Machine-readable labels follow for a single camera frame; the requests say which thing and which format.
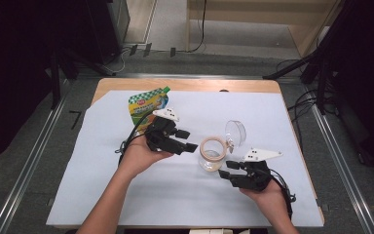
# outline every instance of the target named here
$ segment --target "open jar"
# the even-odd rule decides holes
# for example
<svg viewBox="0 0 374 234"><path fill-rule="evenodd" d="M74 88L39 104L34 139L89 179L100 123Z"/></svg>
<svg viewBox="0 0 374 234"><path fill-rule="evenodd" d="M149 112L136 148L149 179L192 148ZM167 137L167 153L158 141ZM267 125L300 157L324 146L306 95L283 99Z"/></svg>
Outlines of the open jar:
<svg viewBox="0 0 374 234"><path fill-rule="evenodd" d="M200 145L199 164L208 172L215 172L221 168L227 149L233 153L245 141L244 125L237 120L230 120L226 124L226 139L218 136L210 136L204 139Z"/></svg>

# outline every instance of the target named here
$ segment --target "white tabletop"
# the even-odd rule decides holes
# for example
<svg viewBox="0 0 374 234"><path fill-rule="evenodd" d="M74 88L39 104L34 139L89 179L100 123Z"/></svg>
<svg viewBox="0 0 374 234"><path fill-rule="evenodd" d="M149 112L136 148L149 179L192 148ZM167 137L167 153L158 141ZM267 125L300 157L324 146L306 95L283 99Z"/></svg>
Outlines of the white tabletop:
<svg viewBox="0 0 374 234"><path fill-rule="evenodd" d="M140 91L111 91L88 109L76 146L59 186L47 224L78 226L84 221L109 179L119 154L114 151L133 127L128 99ZM200 144L223 137L229 120L241 121L246 142L228 160L240 161L251 148L280 151L269 160L295 193L296 226L323 226L314 189L289 122L281 94L168 93L167 107L180 117L177 128L191 133L187 141ZM261 227L269 226L250 199L199 163L200 151L158 162L131 183L119 225L131 227Z"/></svg>

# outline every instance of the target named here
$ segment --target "red logo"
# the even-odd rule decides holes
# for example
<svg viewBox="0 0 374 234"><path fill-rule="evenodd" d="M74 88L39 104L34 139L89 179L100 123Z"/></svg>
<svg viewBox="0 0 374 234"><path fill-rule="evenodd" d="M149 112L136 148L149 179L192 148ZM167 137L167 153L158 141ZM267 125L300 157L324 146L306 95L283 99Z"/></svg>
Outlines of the red logo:
<svg viewBox="0 0 374 234"><path fill-rule="evenodd" d="M138 105L143 105L145 103L145 99L138 100L136 103Z"/></svg>

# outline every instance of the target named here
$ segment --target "person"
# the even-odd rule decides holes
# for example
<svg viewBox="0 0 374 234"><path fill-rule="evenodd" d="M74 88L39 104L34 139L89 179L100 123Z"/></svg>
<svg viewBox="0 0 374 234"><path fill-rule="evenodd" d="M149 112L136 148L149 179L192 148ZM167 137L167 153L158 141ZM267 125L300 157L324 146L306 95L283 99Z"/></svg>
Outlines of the person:
<svg viewBox="0 0 374 234"><path fill-rule="evenodd" d="M115 174L76 233L115 233L131 181L154 163L171 157L165 151L151 151L145 136L136 137L128 146ZM270 181L262 192L240 189L253 200L278 233L298 233L287 215L279 186Z"/></svg>

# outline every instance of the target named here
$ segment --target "snack package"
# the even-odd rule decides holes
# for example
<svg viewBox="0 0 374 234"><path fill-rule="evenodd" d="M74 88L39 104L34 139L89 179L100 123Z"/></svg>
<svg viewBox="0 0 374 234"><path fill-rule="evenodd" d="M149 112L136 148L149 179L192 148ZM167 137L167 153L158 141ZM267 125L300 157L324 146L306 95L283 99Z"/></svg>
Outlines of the snack package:
<svg viewBox="0 0 374 234"><path fill-rule="evenodd" d="M129 99L129 111L132 122L136 125L145 113L166 107L168 103L168 91L169 87L165 87L163 89L159 88L150 92L131 96ZM154 118L155 115L148 115L137 128L138 132L143 134L148 125L153 122Z"/></svg>

